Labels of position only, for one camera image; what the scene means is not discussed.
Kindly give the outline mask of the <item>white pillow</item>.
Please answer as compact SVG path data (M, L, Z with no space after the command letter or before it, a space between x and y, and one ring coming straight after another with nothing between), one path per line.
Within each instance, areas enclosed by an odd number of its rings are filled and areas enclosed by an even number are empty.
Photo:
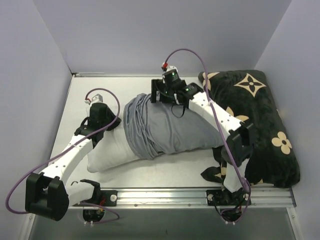
M88 153L87 158L87 170L90 173L102 172L139 159L128 144L123 121L103 133L102 140Z

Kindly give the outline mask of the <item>grey pillowcase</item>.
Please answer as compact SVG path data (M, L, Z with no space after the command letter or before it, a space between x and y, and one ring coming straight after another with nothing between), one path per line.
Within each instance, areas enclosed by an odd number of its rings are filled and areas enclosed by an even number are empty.
M223 145L219 131L197 113L152 103L150 94L138 94L125 105L123 124L127 143L139 159Z

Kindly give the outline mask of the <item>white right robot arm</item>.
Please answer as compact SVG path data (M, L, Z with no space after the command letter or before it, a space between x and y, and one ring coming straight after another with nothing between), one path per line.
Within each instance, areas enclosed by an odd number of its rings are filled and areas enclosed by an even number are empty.
M198 114L215 128L223 141L222 157L227 170L222 191L222 200L232 205L240 198L239 189L250 194L251 185L240 166L248 160L255 144L255 130L251 123L245 123L229 114L214 102L209 95L209 80L204 88L196 83L186 84L174 68L162 74L161 79L151 80L151 102L182 106Z

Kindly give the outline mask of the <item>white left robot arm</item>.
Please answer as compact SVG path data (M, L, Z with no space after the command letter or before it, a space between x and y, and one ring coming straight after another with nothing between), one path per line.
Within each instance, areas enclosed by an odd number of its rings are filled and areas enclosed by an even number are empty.
M80 161L103 139L107 130L113 130L121 119L102 102L93 103L86 117L75 130L67 147L40 173L31 173L25 185L25 210L54 221L59 221L69 207L90 206L101 202L100 184L81 179L67 184Z

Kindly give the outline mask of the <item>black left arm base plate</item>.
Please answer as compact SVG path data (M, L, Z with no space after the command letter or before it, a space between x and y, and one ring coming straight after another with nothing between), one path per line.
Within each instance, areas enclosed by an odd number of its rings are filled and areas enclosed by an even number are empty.
M115 207L117 205L118 191L117 190L100 190L93 193L90 199L82 200L80 203L90 203L104 207Z

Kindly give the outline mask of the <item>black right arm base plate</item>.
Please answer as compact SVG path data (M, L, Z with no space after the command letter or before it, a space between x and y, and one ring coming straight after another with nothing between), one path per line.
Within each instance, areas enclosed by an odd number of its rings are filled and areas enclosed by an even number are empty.
M251 200L248 200L248 194L242 189L236 192L230 192L227 189L207 189L206 190L206 201L209 206L238 206L246 205Z

